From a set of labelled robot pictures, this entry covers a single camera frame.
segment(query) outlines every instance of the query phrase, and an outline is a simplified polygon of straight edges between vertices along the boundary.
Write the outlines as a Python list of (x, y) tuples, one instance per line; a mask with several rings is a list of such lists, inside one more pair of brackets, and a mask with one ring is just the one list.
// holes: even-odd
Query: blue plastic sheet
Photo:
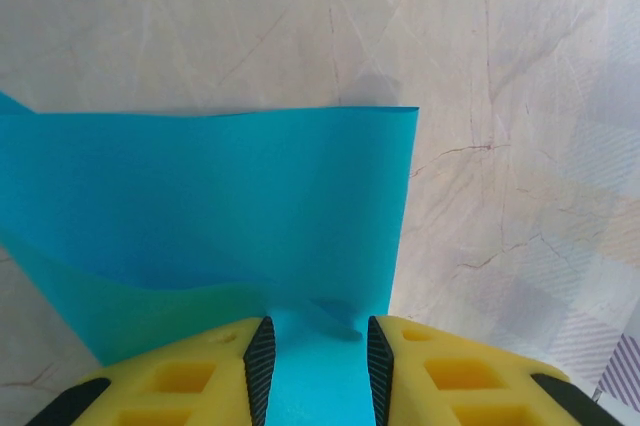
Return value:
[(270, 314), (267, 424), (375, 423), (415, 108), (0, 114), (0, 242), (100, 360)]

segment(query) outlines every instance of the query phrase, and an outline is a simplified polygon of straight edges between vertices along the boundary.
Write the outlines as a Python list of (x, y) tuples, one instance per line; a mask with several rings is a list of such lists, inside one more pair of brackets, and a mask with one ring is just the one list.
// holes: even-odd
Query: square hole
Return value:
[(475, 359), (432, 359), (424, 363), (438, 389), (494, 389), (502, 381), (485, 363)]
[(543, 426), (526, 406), (456, 406), (461, 426)]
[(186, 410), (130, 410), (120, 413), (118, 426), (184, 426), (189, 419)]
[(428, 335), (415, 329), (405, 329), (402, 331), (402, 337), (407, 341), (429, 341), (431, 339)]
[(160, 366), (145, 388), (154, 393), (201, 393), (215, 371), (213, 363), (168, 363)]

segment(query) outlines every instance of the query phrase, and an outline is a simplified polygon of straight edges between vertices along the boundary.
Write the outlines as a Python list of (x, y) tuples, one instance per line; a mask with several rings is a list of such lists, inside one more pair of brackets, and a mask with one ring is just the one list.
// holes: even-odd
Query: black rubber pad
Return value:
[(71, 426), (109, 387), (107, 378), (96, 378), (64, 391), (26, 426)]
[(581, 426), (622, 426), (577, 386), (546, 374), (531, 377)]
[(369, 368), (376, 426), (386, 426), (389, 422), (389, 410), (391, 409), (393, 350), (375, 316), (369, 318), (367, 367)]
[(276, 337), (273, 321), (264, 318), (244, 353), (244, 368), (249, 391), (249, 410), (253, 426), (264, 426), (271, 378), (276, 363)]

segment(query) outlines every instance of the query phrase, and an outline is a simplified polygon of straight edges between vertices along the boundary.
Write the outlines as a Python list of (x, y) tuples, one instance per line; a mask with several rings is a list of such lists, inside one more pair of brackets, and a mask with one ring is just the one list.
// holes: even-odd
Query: yellow plastic part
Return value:
[(111, 385), (73, 426), (250, 426), (242, 357), (261, 319), (227, 324), (96, 371), (84, 381), (106, 377)]
[(377, 318), (393, 350), (388, 426), (579, 426), (531, 379), (556, 368), (401, 318)]

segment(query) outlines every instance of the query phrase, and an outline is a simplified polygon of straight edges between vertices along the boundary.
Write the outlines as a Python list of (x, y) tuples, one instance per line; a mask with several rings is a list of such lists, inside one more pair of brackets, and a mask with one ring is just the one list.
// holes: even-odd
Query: white marble surface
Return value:
[[(392, 311), (597, 381), (640, 294), (640, 0), (0, 8), (0, 89), (38, 111), (421, 106)], [(0, 261), (13, 426), (95, 362)]]

